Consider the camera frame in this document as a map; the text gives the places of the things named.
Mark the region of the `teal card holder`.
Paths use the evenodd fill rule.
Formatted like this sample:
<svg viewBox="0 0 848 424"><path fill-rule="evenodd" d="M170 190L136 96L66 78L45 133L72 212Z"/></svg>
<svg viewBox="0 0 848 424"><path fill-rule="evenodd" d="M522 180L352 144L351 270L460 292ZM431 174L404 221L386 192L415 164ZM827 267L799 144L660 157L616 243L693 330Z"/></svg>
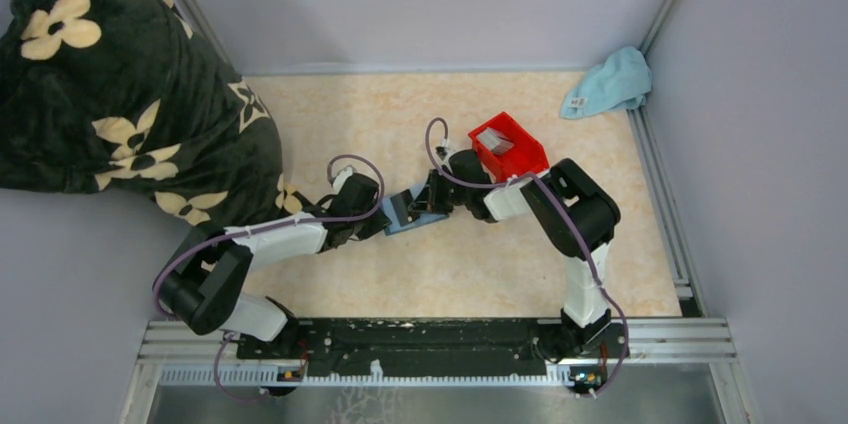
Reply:
<svg viewBox="0 0 848 424"><path fill-rule="evenodd" d="M384 229L386 236L431 225L446 220L449 217L448 214L412 209L415 199L422 197L426 188L427 185L421 182L413 185L411 188L382 199L381 210L389 219L389 224Z"/></svg>

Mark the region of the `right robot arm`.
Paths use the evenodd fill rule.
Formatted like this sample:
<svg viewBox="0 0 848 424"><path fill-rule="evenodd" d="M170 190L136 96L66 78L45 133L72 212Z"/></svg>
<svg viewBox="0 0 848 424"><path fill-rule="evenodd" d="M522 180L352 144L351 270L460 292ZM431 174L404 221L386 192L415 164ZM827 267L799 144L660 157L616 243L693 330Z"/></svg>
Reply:
<svg viewBox="0 0 848 424"><path fill-rule="evenodd" d="M428 213L448 214L463 206L487 223L524 215L535 218L565 258L564 345L576 356L590 355L601 344L614 307L603 275L621 219L616 202L571 159L541 173L495 183L471 150L453 152L438 146L427 154L433 165L423 192Z"/></svg>

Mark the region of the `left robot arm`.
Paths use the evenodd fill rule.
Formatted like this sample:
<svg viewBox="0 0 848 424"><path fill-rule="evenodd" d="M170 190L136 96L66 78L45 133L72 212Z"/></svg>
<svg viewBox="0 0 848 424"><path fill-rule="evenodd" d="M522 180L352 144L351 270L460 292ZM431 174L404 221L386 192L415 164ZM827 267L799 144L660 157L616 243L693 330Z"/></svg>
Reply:
<svg viewBox="0 0 848 424"><path fill-rule="evenodd" d="M269 297L244 291L248 275L271 264L320 254L381 231L383 180L347 168L317 206L255 226L192 231L153 286L158 303L195 334L229 331L260 340L277 358L300 343L296 319Z"/></svg>

